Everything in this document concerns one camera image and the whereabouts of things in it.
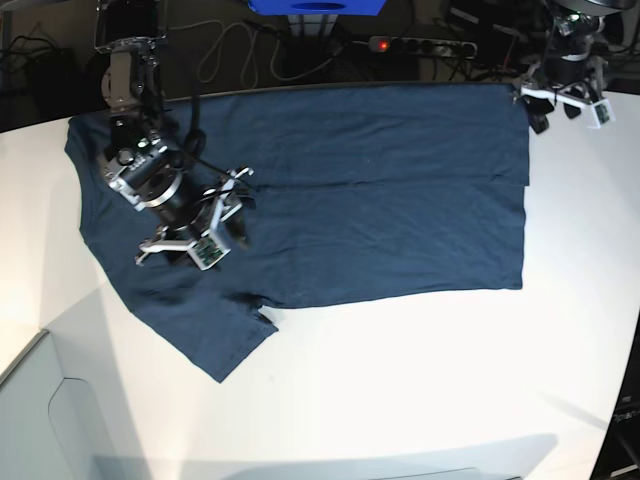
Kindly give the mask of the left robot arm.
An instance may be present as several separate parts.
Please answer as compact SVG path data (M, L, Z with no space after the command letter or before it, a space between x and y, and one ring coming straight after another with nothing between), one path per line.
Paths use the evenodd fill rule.
M560 106L569 120L580 118L590 129L615 121L605 97L608 61L605 20L633 9L635 1L545 1L550 21L542 51L514 81L514 98L524 105L530 128L539 135L549 128L548 115Z

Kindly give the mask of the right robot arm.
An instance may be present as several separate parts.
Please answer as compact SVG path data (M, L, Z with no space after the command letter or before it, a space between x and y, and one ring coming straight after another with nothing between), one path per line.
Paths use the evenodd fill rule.
M160 221L139 246L136 262L154 254L189 259L200 270L230 251L227 238L247 243L242 209L250 200L249 167L211 169L210 186L193 178L206 136L199 127L198 95L184 139L167 115L156 49L166 38L166 9L159 1L100 1L94 45L108 56L102 97L109 106L110 142L99 156L102 176L136 210Z

